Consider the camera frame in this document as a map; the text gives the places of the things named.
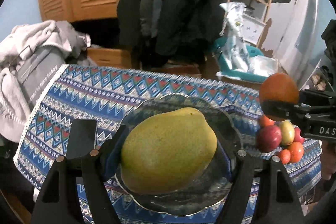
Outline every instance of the teal plastic bin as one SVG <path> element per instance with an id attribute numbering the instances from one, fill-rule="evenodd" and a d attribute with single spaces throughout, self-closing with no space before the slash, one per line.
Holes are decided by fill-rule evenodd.
<path id="1" fill-rule="evenodd" d="M 230 70 L 229 69 L 229 67 L 228 67 L 228 65 L 227 65 L 227 63 L 224 59 L 224 56 L 222 54 L 222 50 L 221 50 L 221 47 L 223 47 L 225 45 L 226 40 L 227 40 L 226 37 L 218 38 L 211 47 L 211 52 L 214 54 L 214 57 L 217 60 L 217 63 L 219 65 L 221 74 L 223 74 L 224 76 L 227 75 L 227 76 L 230 76 L 230 77 L 239 77 L 241 80 L 254 82 L 254 83 L 264 82 L 267 78 L 265 76 L 254 75 L 254 74 L 248 73 L 248 72 L 240 72 L 240 71 L 235 71 L 235 70 Z M 247 50 L 250 54 L 250 57 L 254 57 L 254 56 L 257 56 L 257 55 L 264 56 L 264 54 L 261 52 L 261 50 L 259 50 L 256 47 L 246 45 L 246 48 L 247 48 Z"/>

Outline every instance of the blue wall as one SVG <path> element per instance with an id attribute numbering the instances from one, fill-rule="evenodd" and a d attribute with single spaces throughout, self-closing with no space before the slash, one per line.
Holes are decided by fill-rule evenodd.
<path id="1" fill-rule="evenodd" d="M 0 42 L 14 26 L 40 22 L 38 0 L 5 0 L 0 7 Z"/>
<path id="2" fill-rule="evenodd" d="M 329 0 L 319 0 L 317 14 L 316 42 L 309 63 L 316 66 L 327 48 L 321 35 L 331 19 L 336 19 L 335 10 Z"/>

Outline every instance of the tomato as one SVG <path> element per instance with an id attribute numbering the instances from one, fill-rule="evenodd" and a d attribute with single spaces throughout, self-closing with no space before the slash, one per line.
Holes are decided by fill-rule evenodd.
<path id="1" fill-rule="evenodd" d="M 291 160 L 291 152 L 288 149 L 281 150 L 277 155 L 280 158 L 282 164 L 287 164 Z"/>
<path id="2" fill-rule="evenodd" d="M 291 152 L 291 163 L 299 162 L 305 152 L 303 145 L 300 142 L 293 142 L 288 147 L 288 150 Z"/>
<path id="3" fill-rule="evenodd" d="M 259 124 L 261 128 L 274 125 L 274 121 L 270 118 L 267 118 L 265 115 L 262 115 L 259 119 Z"/>

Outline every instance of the fruit pile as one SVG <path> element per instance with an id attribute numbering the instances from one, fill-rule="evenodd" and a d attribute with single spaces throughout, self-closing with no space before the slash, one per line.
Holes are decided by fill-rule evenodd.
<path id="1" fill-rule="evenodd" d="M 277 125 L 275 122 L 263 115 L 259 124 L 261 130 L 256 136 L 256 145 L 260 152 L 268 153 L 282 146 L 283 150 L 277 155 L 283 164 L 296 163 L 304 153 L 304 138 L 300 136 L 301 130 L 294 127 L 290 121 L 282 121 Z"/>

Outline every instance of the plastic bag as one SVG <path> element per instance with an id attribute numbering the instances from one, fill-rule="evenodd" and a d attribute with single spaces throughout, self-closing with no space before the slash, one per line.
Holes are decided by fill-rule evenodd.
<path id="1" fill-rule="evenodd" d="M 224 59 L 231 70 L 247 72 L 250 67 L 250 56 L 241 28 L 246 5 L 241 2 L 228 2 L 220 6 L 227 12 L 220 35 L 224 35 L 224 29 L 228 25 L 227 41 L 222 47 Z"/>

